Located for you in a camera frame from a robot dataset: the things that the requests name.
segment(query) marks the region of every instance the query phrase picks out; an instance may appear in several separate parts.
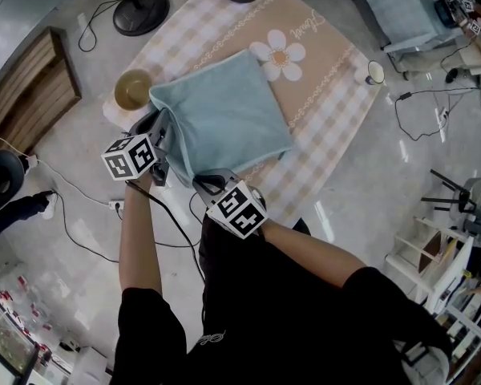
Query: white flower print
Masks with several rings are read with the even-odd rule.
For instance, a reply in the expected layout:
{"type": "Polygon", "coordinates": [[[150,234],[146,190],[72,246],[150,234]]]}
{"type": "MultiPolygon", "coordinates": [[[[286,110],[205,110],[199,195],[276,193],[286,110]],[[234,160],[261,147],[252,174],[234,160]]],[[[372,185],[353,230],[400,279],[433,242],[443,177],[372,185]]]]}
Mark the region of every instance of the white flower print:
{"type": "Polygon", "coordinates": [[[298,81],[303,75],[301,68],[295,63],[305,58],[305,48],[300,43],[292,43],[287,47],[285,34],[280,30],[271,30],[267,34],[269,45],[254,42],[249,50],[260,60],[266,62],[262,68],[267,80],[274,81],[281,72],[290,81],[298,81]]]}

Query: beige checkered mat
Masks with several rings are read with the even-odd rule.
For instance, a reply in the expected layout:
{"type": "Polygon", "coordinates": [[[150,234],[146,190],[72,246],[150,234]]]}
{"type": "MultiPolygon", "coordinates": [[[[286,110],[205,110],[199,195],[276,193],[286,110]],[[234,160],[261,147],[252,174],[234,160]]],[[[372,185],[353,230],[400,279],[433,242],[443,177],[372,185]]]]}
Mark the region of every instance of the beige checkered mat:
{"type": "MultiPolygon", "coordinates": [[[[262,191],[271,218],[293,225],[346,151],[378,87],[356,83],[354,72],[367,59],[301,0],[189,0],[129,69],[165,83],[245,48],[259,59],[295,147],[241,176],[262,191]]],[[[124,111],[113,94],[103,105],[103,114],[125,130],[147,111],[124,111]]]]}

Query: white power outlet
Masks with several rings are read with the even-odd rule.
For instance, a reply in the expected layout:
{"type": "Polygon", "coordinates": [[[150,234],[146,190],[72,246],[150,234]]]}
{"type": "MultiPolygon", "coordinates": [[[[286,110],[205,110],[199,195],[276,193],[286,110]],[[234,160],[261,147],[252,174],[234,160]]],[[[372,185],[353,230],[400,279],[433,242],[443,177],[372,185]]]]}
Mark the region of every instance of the white power outlet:
{"type": "Polygon", "coordinates": [[[125,207],[125,201],[124,200],[110,200],[109,201],[109,208],[114,209],[116,205],[119,204],[119,209],[123,209],[125,207]]]}

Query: black fan stand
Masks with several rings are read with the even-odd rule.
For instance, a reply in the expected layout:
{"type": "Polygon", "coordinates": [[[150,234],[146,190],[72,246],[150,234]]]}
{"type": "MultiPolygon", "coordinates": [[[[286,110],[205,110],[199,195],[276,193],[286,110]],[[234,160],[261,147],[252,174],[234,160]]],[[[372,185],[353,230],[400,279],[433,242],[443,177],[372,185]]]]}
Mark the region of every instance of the black fan stand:
{"type": "Polygon", "coordinates": [[[136,36],[157,28],[168,16],[169,0],[122,0],[112,21],[123,35],[136,36]]]}

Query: light blue towel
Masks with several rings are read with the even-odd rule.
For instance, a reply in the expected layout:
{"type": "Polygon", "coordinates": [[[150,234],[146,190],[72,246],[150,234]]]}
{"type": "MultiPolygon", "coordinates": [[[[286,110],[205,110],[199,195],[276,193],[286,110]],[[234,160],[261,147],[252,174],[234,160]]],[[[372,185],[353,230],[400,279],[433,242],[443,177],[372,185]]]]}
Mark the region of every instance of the light blue towel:
{"type": "Polygon", "coordinates": [[[187,186],[203,171],[240,172],[293,145],[265,74],[247,50],[154,86],[150,97],[170,111],[174,141],[168,161],[187,186]]]}

